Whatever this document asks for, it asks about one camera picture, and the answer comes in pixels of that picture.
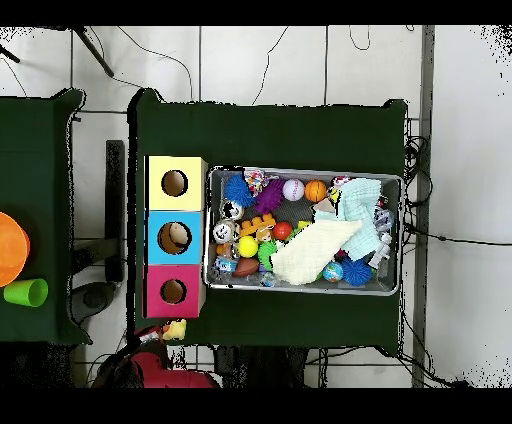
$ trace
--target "red object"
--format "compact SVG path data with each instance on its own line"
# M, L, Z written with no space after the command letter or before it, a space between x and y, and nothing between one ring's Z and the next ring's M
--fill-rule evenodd
M272 232L276 239L284 241L292 232L292 226L287 222L279 222L274 226Z

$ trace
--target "white towel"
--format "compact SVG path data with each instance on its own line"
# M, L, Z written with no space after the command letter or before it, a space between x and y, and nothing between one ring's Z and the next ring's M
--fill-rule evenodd
M361 227L361 221L321 220L308 225L270 256L274 274L293 285L315 281L340 246Z

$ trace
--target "yellow toy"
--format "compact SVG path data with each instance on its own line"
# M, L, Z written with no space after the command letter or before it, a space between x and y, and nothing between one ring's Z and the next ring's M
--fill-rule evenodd
M187 329L187 320L171 321L170 324L164 325L162 329L164 330L162 334L164 340L183 340Z

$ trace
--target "dark green table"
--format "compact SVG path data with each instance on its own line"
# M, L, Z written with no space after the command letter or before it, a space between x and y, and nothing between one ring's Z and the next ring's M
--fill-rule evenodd
M163 103L154 90L139 90L128 108L128 250L129 259L136 259L129 269L135 310L130 299L128 316L134 316L135 328L163 322L141 315L145 155L200 156L210 166L402 176L405 113L402 100L383 107L239 107ZM372 297L209 289L200 317L187 324L185 343L378 345L395 355L399 297L399 292Z
M30 255L18 279L42 277L48 298L39 308L12 305L0 293L0 341L89 343L70 318L70 119L83 92L50 99L0 97L0 211L30 237Z

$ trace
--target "blue ball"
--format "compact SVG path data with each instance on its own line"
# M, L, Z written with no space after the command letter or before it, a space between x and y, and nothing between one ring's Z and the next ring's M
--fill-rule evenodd
M322 275L327 281L336 283L343 278L343 268L338 262L329 262L322 271Z

